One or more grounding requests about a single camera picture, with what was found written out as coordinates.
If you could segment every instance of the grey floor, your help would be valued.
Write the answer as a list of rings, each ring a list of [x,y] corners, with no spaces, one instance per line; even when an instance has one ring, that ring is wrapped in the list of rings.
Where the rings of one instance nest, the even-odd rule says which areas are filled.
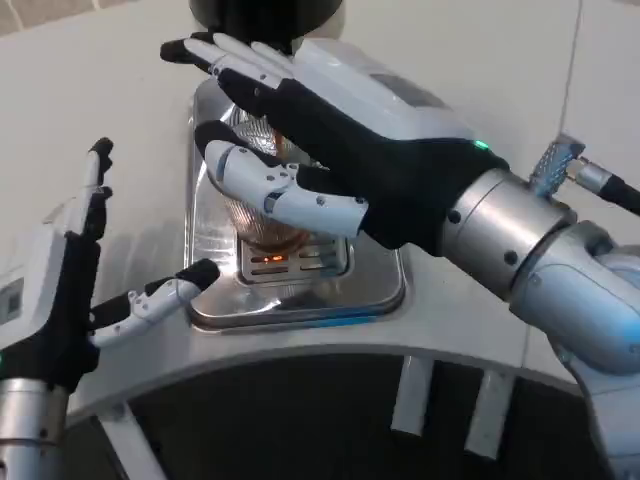
[[[422,439],[389,431],[402,359],[243,366],[131,402],[170,480],[601,479],[581,399],[518,381],[497,462],[464,452],[482,372],[436,364]],[[72,429],[65,479],[126,478],[95,422]]]

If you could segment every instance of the silver cylindrical joint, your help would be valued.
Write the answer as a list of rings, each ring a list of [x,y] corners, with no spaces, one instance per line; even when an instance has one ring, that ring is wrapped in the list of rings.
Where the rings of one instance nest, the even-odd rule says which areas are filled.
[[[0,442],[57,443],[64,431],[67,392],[37,380],[0,383]]]
[[[522,179],[491,170],[449,212],[442,253],[506,300],[518,269],[535,247],[575,219],[571,210],[535,196]]]
[[[58,444],[67,392],[37,380],[0,382],[0,478],[53,480],[60,474]]]

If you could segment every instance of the metal grate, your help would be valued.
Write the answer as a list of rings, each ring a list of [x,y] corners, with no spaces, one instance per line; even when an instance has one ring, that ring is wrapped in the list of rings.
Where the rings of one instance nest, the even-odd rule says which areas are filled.
[[[274,255],[238,242],[240,271],[246,283],[287,283],[337,277],[349,267],[349,244],[344,238],[312,235],[292,254]]]

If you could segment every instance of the white table leg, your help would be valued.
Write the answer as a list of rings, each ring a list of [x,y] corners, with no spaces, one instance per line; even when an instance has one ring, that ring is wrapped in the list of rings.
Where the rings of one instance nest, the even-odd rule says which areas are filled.
[[[98,415],[120,464],[131,480],[167,480],[129,405],[117,405]]]
[[[422,436],[432,374],[433,360],[430,358],[404,357],[392,430]]]
[[[502,440],[504,420],[511,404],[515,376],[486,370],[476,400],[465,449],[496,459]]]

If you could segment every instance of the metal plate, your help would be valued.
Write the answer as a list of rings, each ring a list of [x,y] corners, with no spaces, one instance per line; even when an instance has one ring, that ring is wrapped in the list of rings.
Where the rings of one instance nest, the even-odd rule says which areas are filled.
[[[217,82],[208,80],[195,94],[192,126],[227,121],[232,107]],[[192,322],[199,329],[356,319],[390,312],[402,302],[405,283],[398,252],[380,247],[364,234],[353,242],[333,239],[329,246],[329,251],[335,249],[333,260],[326,255],[327,245],[309,245],[297,252],[297,258],[287,260],[287,272],[280,267],[265,276],[252,273],[256,269],[248,265],[261,252],[238,242],[224,197],[209,182],[195,144],[189,155],[187,193],[185,264],[209,258],[221,272],[220,279],[191,304]],[[299,272],[295,278],[285,278],[292,267]]]

